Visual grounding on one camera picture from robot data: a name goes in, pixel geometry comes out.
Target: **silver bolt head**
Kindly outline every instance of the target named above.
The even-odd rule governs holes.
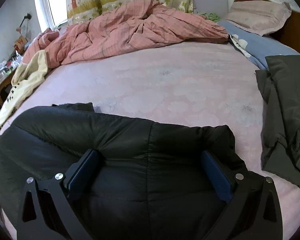
[[[30,184],[31,182],[33,182],[33,178],[32,178],[32,177],[29,177],[29,178],[27,179],[27,183]]]
[[[235,178],[238,179],[238,180],[243,180],[244,176],[241,173],[237,173],[235,175]]]
[[[272,183],[272,182],[273,182],[273,179],[271,179],[270,177],[266,177],[266,182]]]
[[[62,173],[58,173],[54,177],[55,177],[56,180],[60,180],[60,179],[63,178],[63,174]]]

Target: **wooden bedside table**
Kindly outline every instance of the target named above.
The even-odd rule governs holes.
[[[16,69],[14,69],[10,73],[10,75],[7,76],[0,84],[0,109],[3,105],[3,103],[5,102],[5,100],[7,99],[7,97],[5,97],[5,95],[2,95],[2,90],[5,89],[8,85],[11,85],[11,80],[12,80],[12,77],[13,77],[15,71],[16,71]]]

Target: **blue pillowcase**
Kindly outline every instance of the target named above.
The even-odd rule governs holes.
[[[279,41],[269,37],[262,37],[255,33],[249,33],[234,26],[230,22],[220,21],[218,24],[229,32],[234,46],[261,70],[269,69],[266,56],[300,55],[300,53]]]

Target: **beige garment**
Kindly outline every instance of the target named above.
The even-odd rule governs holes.
[[[28,64],[20,64],[17,67],[11,80],[12,89],[0,111],[0,128],[33,90],[43,83],[47,72],[48,63],[44,50],[39,50]]]

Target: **pink bedsheet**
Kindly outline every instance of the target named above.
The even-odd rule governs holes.
[[[5,123],[34,106],[92,102],[98,112],[187,126],[227,124],[248,170],[275,183],[283,240],[300,225],[300,188],[262,171],[263,99],[255,70],[231,44],[182,42],[57,68]]]
[[[50,42],[46,36],[55,40]],[[45,49],[49,68],[55,68],[191,38],[224,42],[228,33],[224,27],[198,15],[168,8],[154,0],[134,0],[90,22],[72,25],[60,37],[49,31],[44,33],[30,46],[23,62],[28,63],[39,49]]]

